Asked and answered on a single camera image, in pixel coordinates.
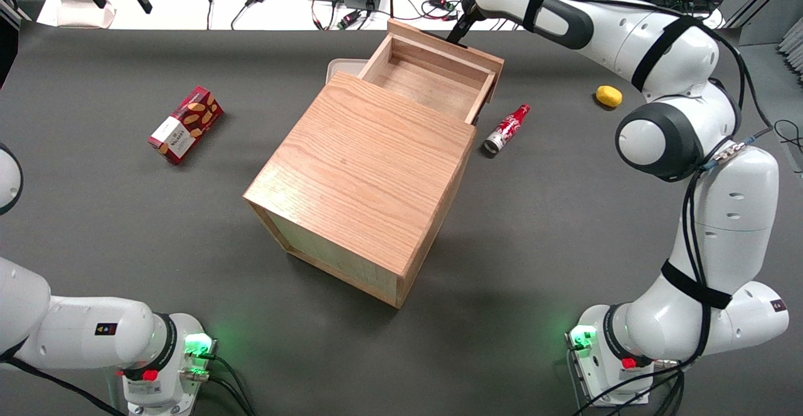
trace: wooden box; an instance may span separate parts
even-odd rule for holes
[[[401,307],[447,215],[503,61],[390,21],[243,195],[288,253]]]

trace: red cardboard box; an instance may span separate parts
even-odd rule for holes
[[[176,110],[153,131],[148,143],[173,165],[181,164],[187,152],[223,115],[215,96],[204,87],[195,87]]]

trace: coca-cola can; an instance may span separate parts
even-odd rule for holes
[[[524,122],[524,117],[530,112],[530,105],[522,104],[519,110],[514,111],[499,123],[499,126],[491,132],[491,135],[482,143],[488,152],[496,154],[508,144],[511,138],[516,135]]]

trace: gray tabletop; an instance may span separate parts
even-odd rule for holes
[[[43,275],[55,295],[120,296],[198,317],[262,415],[570,415],[564,331],[588,306],[642,294],[674,241],[683,185],[629,168],[614,148],[619,120],[643,101],[536,36],[472,33],[467,44],[507,60],[478,146],[519,104],[533,111],[498,157],[472,154],[396,311],[283,253],[241,199],[323,87],[327,63],[367,58],[382,36],[29,25],[0,91],[0,141],[26,173],[20,204],[0,219],[0,254]],[[734,70],[723,54],[716,75],[733,89]],[[619,109],[594,104],[603,84],[625,93]],[[146,141],[195,85],[227,114],[173,167]],[[742,133],[759,128],[746,110]],[[758,279],[785,298],[790,327],[703,358],[688,373],[682,415],[800,414],[803,202],[774,137],[758,145],[781,167]],[[108,399],[98,371],[57,375]],[[195,414],[238,411],[210,384]],[[100,411],[2,372],[0,413]]]

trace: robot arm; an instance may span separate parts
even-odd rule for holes
[[[16,204],[23,172],[0,144],[0,214]],[[0,258],[0,370],[117,368],[129,411],[189,414],[207,378],[212,339],[186,314],[158,314],[114,297],[58,297],[48,282]]]
[[[447,41],[459,41],[480,19],[510,19],[642,91],[647,104],[625,116],[616,132],[617,152],[631,167],[675,182],[699,170],[706,157],[740,150],[690,183],[706,287],[725,302],[711,310],[703,354],[758,345],[783,333],[789,324],[783,300],[751,281],[763,264],[775,218],[777,163],[763,150],[730,140],[740,124],[739,109],[709,80],[719,58],[714,39],[687,16],[639,1],[464,0],[464,11]],[[637,378],[649,377],[656,359],[695,356],[701,304],[712,305],[683,284],[694,282],[684,236],[690,227],[683,224],[682,219],[662,273],[644,295],[588,308],[571,333],[583,388],[592,402],[603,398],[595,405],[643,395],[652,380]],[[646,402],[645,396],[637,403]]]

